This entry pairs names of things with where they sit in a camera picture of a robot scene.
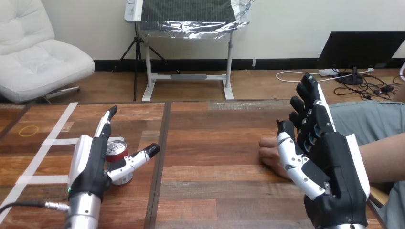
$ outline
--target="white armchair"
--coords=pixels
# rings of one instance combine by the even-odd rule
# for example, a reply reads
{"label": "white armchair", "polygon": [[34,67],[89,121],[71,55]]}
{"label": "white armchair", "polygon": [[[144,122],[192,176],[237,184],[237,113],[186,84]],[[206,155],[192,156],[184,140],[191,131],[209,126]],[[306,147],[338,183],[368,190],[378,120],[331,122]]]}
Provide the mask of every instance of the white armchair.
{"label": "white armchair", "polygon": [[48,94],[90,76],[94,61],[80,49],[57,40],[40,0],[0,0],[0,94],[15,102],[46,99]]}

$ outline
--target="soda can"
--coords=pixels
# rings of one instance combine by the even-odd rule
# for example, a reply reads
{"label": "soda can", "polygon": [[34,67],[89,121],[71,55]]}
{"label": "soda can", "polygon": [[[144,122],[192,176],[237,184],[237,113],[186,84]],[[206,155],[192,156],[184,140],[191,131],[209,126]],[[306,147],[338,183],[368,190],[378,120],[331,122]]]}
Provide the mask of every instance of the soda can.
{"label": "soda can", "polygon": [[[128,156],[127,144],[121,140],[111,141],[107,144],[106,161],[107,168],[111,163],[114,163],[124,157]],[[114,185],[123,185],[128,183],[132,177],[133,173],[130,173],[119,180],[113,182]]]}

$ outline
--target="white robotic hand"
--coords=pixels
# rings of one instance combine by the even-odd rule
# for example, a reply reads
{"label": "white robotic hand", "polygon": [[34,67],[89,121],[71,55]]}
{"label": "white robotic hand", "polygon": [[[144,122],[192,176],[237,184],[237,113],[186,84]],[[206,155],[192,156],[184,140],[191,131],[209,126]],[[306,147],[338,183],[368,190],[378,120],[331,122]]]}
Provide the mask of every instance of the white robotic hand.
{"label": "white robotic hand", "polygon": [[[317,229],[367,226],[370,186],[356,138],[336,132],[318,82],[309,73],[291,99],[297,111],[278,123],[278,152],[291,179],[305,192],[308,217]],[[294,137],[294,126],[298,130]]]}
{"label": "white robotic hand", "polygon": [[148,162],[160,151],[157,144],[125,157],[104,171],[111,118],[117,112],[111,107],[101,118],[94,137],[82,135],[75,146],[69,172],[69,208],[65,229],[96,229],[104,191],[112,181],[124,177]]}

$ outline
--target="power strip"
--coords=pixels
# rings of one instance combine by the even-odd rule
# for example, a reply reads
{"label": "power strip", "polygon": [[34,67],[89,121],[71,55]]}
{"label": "power strip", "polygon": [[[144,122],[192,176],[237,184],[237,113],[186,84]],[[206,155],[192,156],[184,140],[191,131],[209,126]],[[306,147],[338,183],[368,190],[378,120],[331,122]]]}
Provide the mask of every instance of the power strip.
{"label": "power strip", "polygon": [[338,71],[338,70],[336,70],[336,72],[335,72],[335,71],[334,71],[333,69],[331,69],[331,68],[329,68],[329,69],[320,69],[320,70],[319,70],[319,75],[320,75],[320,76],[337,75],[337,74],[338,74],[337,71]]}

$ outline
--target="chair leg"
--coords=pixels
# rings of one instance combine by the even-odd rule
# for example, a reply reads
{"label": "chair leg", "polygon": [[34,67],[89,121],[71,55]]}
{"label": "chair leg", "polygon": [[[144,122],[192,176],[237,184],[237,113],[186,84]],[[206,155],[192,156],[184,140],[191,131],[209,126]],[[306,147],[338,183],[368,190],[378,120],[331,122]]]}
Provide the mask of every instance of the chair leg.
{"label": "chair leg", "polygon": [[57,91],[55,93],[46,94],[43,97],[44,97],[45,100],[48,100],[50,98],[60,96],[62,94],[66,94],[66,93],[69,93],[69,92],[72,92],[72,91],[77,91],[78,92],[78,91],[80,91],[80,87],[71,87],[71,88],[62,89],[62,90],[59,90],[59,91]]}

